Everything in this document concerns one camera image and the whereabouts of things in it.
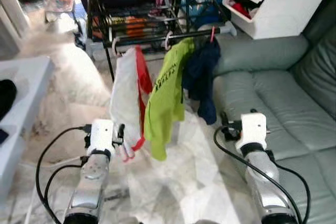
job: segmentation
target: floor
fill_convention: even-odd
[[[46,144],[61,130],[108,118],[112,88],[103,53],[95,63],[75,47],[71,32],[62,23],[44,25],[41,13],[30,14],[32,32],[15,58],[48,55],[55,64],[47,95],[40,105],[32,135],[19,165],[5,207],[0,208],[0,224],[51,223],[39,200],[32,199],[35,163]],[[148,62],[152,80],[162,61]],[[137,217],[144,224],[193,224],[210,220],[219,224],[255,224],[257,220],[249,190],[235,166],[212,142],[214,126],[207,126],[186,106],[185,121],[176,123],[167,160],[151,158],[148,145],[135,159],[111,163],[109,187],[101,222],[119,223]],[[45,184],[52,172],[49,166],[83,155],[83,135],[69,133],[46,156],[41,174]],[[50,204],[62,218],[79,170],[66,170],[56,177],[50,191]],[[32,204],[30,222],[24,222]]]

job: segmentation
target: sofa armrest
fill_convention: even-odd
[[[221,58],[214,75],[231,71],[286,70],[307,51],[309,43],[303,35],[284,38],[253,40],[247,35],[237,38],[216,36],[221,47]]]

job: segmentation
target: green t-shirt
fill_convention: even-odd
[[[173,122],[184,120],[182,72],[193,51],[193,38],[186,38],[165,55],[146,107],[144,136],[151,141],[152,156],[161,161],[166,159]]]

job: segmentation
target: red strap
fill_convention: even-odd
[[[149,94],[153,90],[152,81],[147,69],[145,57],[141,51],[140,46],[136,46],[136,69],[138,71],[138,91],[139,91],[139,109],[140,109],[140,127],[141,127],[141,138],[137,141],[135,146],[132,146],[134,151],[139,150],[144,142],[146,141],[143,136],[144,131],[144,121],[145,121],[145,110],[146,104],[144,104],[141,96],[141,90],[143,90],[146,94]]]

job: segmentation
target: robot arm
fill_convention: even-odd
[[[110,120],[95,120],[92,124],[90,142],[87,143],[88,161],[83,165],[80,181],[75,189],[64,224],[98,224],[104,202],[104,190],[108,185],[109,164],[116,156],[116,146],[124,147],[124,125],[119,127]]]
[[[231,139],[239,139],[235,146],[244,159],[279,183],[279,170],[265,151],[266,117],[261,113],[243,114],[241,121],[229,123],[226,116],[222,116],[222,122],[233,125]],[[225,129],[226,138],[230,138],[232,131]],[[278,187],[250,167],[246,169],[245,178],[262,224],[297,224],[291,203]]]

